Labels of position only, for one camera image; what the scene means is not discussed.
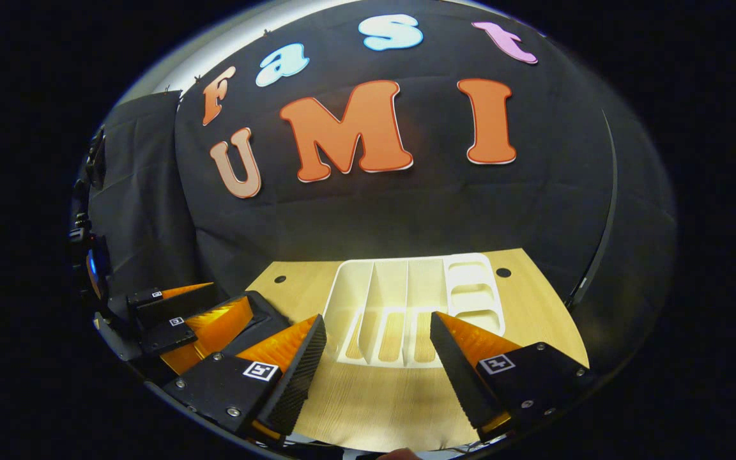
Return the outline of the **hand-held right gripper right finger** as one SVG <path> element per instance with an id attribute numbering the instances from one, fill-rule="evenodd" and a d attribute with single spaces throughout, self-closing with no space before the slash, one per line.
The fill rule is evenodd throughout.
<path id="1" fill-rule="evenodd" d="M 430 338 L 480 440 L 521 434 L 570 408 L 599 374 L 546 342 L 520 346 L 444 312 Z"/>

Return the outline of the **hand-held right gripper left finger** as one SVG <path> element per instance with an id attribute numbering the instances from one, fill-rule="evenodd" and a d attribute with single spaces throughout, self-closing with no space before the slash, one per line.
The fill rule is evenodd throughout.
<path id="1" fill-rule="evenodd" d="M 283 441 L 294 431 L 325 344 L 325 323 L 316 315 L 236 355 L 205 358 L 164 391 L 236 436 Z"/>

